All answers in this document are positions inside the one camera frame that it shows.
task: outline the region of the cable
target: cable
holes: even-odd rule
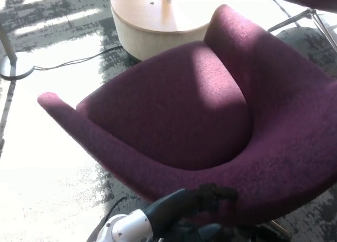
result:
[[[109,217],[111,215],[111,213],[113,212],[113,210],[117,207],[117,205],[126,199],[126,196],[123,196],[122,198],[120,198],[117,202],[115,202],[115,204],[111,207],[110,211],[108,212],[108,214],[106,214],[105,217],[102,218],[102,220],[100,221],[100,223],[96,226],[96,228],[93,230],[93,232],[90,234],[90,236],[87,239],[87,242],[95,242],[98,236],[98,233],[100,233],[101,229],[103,228],[103,226],[105,225],[105,223],[109,220]]]
[[[54,66],[54,67],[48,67],[48,68],[40,67],[40,66],[35,66],[34,69],[37,70],[37,71],[48,71],[48,70],[52,70],[52,69],[64,67],[64,66],[67,66],[67,65],[79,64],[79,63],[83,63],[83,62],[89,61],[89,60],[91,60],[91,59],[93,59],[93,58],[95,58],[95,57],[97,57],[97,56],[102,55],[102,54],[105,54],[105,53],[108,53],[108,52],[110,52],[110,51],[117,50],[117,49],[120,49],[120,48],[122,48],[121,45],[116,46],[116,47],[112,47],[112,48],[107,49],[107,50],[104,50],[104,51],[101,51],[101,52],[99,52],[99,53],[96,54],[96,55],[93,55],[93,56],[90,56],[90,57],[85,57],[85,58],[83,58],[83,59],[71,60],[71,61],[69,61],[69,62],[60,64],[60,65],[57,65],[57,66]]]

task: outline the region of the chair leg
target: chair leg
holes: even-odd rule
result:
[[[281,23],[273,26],[272,28],[268,29],[268,32],[273,32],[275,30],[278,30],[279,28],[285,27],[289,24],[292,24],[294,22],[299,21],[300,19],[308,17],[308,16],[310,16],[311,12],[312,12],[312,10],[308,8],[307,10],[303,11],[302,13],[300,13],[298,15],[295,15],[295,16],[289,18],[288,20],[285,20],[284,22],[281,22]]]
[[[283,236],[286,240],[290,240],[290,238],[291,238],[290,232],[287,231],[286,229],[284,229],[277,222],[270,221],[270,222],[267,222],[266,225],[268,225],[270,228],[272,228],[276,232],[280,233],[280,235]]]
[[[312,21],[315,23],[316,27],[321,31],[321,33],[323,34],[323,36],[330,42],[331,46],[335,49],[335,51],[337,52],[337,44],[336,41],[333,39],[333,37],[331,36],[331,34],[329,33],[329,31],[326,29],[324,23],[322,22],[321,18],[319,17],[319,15],[316,13],[316,11],[314,11],[311,14],[311,19]]]

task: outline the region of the another purple chair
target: another purple chair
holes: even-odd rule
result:
[[[288,20],[281,22],[280,24],[275,25],[274,27],[270,28],[268,30],[269,32],[278,30],[279,28],[282,28],[284,26],[297,22],[300,19],[310,18],[315,23],[316,27],[320,30],[320,32],[323,34],[323,36],[330,42],[332,47],[337,52],[336,41],[333,39],[329,31],[326,29],[324,23],[322,22],[321,18],[317,14],[317,9],[331,12],[331,13],[337,13],[337,0],[285,0],[285,1],[299,4],[302,6],[306,6],[308,8],[302,13],[296,16],[293,16],[289,18]]]
[[[204,183],[238,190],[202,222],[270,221],[337,181],[337,81],[226,5],[204,42],[135,65],[76,110],[52,93],[38,102],[149,201]]]

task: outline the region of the wooden side table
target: wooden side table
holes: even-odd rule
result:
[[[145,60],[178,45],[203,40],[223,0],[111,0],[124,49]]]

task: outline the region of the chair armrest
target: chair armrest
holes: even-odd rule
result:
[[[252,107],[331,81],[318,66],[227,5],[215,11],[204,41]]]
[[[160,192],[153,183],[163,178],[165,184],[172,185],[172,188],[166,187],[165,190],[176,190],[175,178],[181,177],[182,171],[164,166],[137,152],[82,116],[54,93],[40,95],[38,102],[97,162],[121,182],[132,185],[132,189],[136,189],[141,196],[156,199],[165,195],[167,192]]]

